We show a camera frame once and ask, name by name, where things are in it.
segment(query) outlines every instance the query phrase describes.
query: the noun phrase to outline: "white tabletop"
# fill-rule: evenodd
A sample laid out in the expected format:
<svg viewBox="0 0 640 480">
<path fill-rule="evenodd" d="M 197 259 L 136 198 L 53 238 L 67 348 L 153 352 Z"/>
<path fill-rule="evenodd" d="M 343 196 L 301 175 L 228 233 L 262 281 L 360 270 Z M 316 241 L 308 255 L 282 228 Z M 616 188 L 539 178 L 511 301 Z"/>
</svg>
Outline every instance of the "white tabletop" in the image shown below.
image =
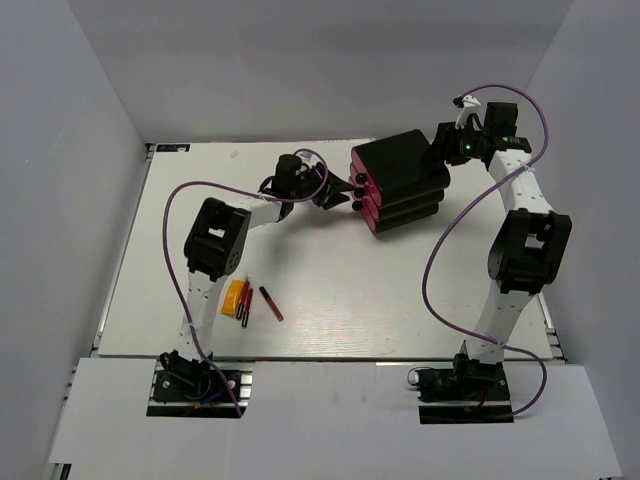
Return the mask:
<svg viewBox="0 0 640 480">
<path fill-rule="evenodd" d="M 346 179 L 350 150 L 359 141 L 192 144 L 189 152 L 156 153 L 100 343 L 100 355 L 156 356 L 172 350 L 182 310 L 162 257 L 161 219 L 171 190 L 190 180 L 256 191 L 274 173 L 278 156 L 309 147 Z M 285 316 L 278 322 L 260 295 L 249 327 L 221 314 L 214 324 L 214 355 L 234 358 L 452 358 L 463 336 L 426 310 L 420 282 L 436 240 L 476 195 L 492 184 L 480 162 L 451 169 L 440 212 L 374 237 L 350 204 L 330 211 L 297 205 L 278 224 L 249 232 L 232 278 L 264 285 Z M 169 242 L 185 288 L 182 248 L 202 204 L 238 196 L 207 187 L 182 191 L 172 208 Z M 489 290 L 487 254 L 503 222 L 498 195 L 481 203 L 454 231 L 434 265 L 429 292 L 436 308 L 473 328 Z M 540 304 L 523 312 L 511 344 L 551 358 Z M 518 357 L 507 352 L 507 357 Z"/>
<path fill-rule="evenodd" d="M 621 475 L 584 368 L 549 366 L 512 424 L 420 425 L 408 366 L 258 363 L 243 418 L 146 417 L 149 359 L 82 359 L 49 461 L 69 480 L 596 479 Z M 514 408 L 540 382 L 505 367 Z"/>
</svg>

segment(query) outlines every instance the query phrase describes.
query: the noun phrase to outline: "stack of boxes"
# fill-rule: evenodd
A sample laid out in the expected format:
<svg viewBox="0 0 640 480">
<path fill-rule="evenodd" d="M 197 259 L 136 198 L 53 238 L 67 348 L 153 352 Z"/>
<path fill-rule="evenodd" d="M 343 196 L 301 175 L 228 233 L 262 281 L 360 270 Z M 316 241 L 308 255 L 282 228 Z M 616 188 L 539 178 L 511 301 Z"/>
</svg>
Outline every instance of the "stack of boxes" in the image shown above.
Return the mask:
<svg viewBox="0 0 640 480">
<path fill-rule="evenodd" d="M 429 146 L 412 130 L 352 149 L 353 207 L 374 234 L 438 212 L 451 177 L 443 162 L 426 160 Z"/>
</svg>

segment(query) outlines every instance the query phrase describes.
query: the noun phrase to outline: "marker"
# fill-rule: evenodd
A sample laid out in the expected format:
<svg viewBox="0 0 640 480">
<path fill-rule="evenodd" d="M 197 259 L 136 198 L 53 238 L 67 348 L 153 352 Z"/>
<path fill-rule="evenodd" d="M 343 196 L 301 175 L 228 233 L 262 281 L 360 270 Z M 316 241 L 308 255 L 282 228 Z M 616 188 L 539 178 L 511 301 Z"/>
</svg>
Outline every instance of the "marker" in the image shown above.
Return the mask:
<svg viewBox="0 0 640 480">
<path fill-rule="evenodd" d="M 236 312 L 236 318 L 238 320 L 242 320 L 245 302 L 247 301 L 247 293 L 249 292 L 249 287 L 251 286 L 251 282 L 249 281 L 249 275 L 244 281 L 244 287 L 242 287 L 242 293 L 240 294 L 240 303 L 238 304 L 238 311 Z"/>
<path fill-rule="evenodd" d="M 251 299 L 253 298 L 253 288 L 247 292 L 247 303 L 245 303 L 244 313 L 242 314 L 242 328 L 247 328 L 249 323 L 249 314 L 251 313 Z"/>
<path fill-rule="evenodd" d="M 284 320 L 284 317 L 282 316 L 282 313 L 280 313 L 280 310 L 278 310 L 278 307 L 276 307 L 276 304 L 273 302 L 271 296 L 267 293 L 267 289 L 264 288 L 264 287 L 260 287 L 259 290 L 260 290 L 260 293 L 262 294 L 262 296 L 264 297 L 264 299 L 269 304 L 269 307 L 271 307 L 271 311 L 276 316 L 278 321 L 281 322 L 282 320 Z"/>
</svg>

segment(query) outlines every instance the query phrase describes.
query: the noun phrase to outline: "gray wall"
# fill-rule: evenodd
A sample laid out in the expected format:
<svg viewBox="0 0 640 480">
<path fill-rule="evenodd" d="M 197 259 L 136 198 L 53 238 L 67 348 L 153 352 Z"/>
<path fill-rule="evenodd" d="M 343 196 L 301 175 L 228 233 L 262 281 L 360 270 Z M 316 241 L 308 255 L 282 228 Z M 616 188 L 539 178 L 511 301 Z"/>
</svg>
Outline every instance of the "gray wall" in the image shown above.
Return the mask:
<svg viewBox="0 0 640 480">
<path fill-rule="evenodd" d="M 429 131 L 467 88 L 526 87 L 571 2 L 69 3 L 143 139 L 166 142 Z"/>
<path fill-rule="evenodd" d="M 586 367 L 630 479 L 640 479 L 638 25 L 638 2 L 577 0 L 528 89 L 551 129 L 540 183 L 574 221 L 549 306 L 565 353 Z M 522 125 L 538 131 L 532 116 Z"/>
<path fill-rule="evenodd" d="M 0 4 L 0 477 L 40 478 L 144 147 L 64 0 Z"/>
</svg>

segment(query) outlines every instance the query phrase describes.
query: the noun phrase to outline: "yellow object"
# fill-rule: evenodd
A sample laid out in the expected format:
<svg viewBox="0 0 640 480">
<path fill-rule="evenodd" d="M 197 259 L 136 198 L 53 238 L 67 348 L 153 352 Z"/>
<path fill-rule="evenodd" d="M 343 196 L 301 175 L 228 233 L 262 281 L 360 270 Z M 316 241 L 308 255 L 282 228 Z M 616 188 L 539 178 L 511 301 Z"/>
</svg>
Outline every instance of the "yellow object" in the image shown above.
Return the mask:
<svg viewBox="0 0 640 480">
<path fill-rule="evenodd" d="M 220 310 L 223 315 L 235 316 L 236 311 L 238 310 L 238 304 L 240 303 L 240 297 L 242 295 L 242 287 L 244 287 L 244 282 L 242 280 L 234 280 L 231 282 L 229 290 L 227 290 L 227 296 L 224 297 L 222 310 Z"/>
</svg>

